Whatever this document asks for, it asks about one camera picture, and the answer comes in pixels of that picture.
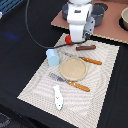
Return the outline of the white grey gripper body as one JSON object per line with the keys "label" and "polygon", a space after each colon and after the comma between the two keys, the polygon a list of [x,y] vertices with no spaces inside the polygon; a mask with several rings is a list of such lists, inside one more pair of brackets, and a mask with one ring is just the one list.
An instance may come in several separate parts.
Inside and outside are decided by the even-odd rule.
{"label": "white grey gripper body", "polygon": [[91,16],[92,4],[62,6],[62,16],[69,23],[71,40],[75,43],[87,41],[93,34],[95,19]]}

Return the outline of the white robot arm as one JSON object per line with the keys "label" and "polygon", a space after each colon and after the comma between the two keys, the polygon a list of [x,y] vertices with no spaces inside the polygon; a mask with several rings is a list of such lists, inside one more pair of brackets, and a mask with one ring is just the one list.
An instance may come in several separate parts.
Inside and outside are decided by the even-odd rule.
{"label": "white robot arm", "polygon": [[66,43],[82,43],[93,34],[95,19],[91,16],[93,0],[69,0],[67,22],[70,34],[65,37]]}

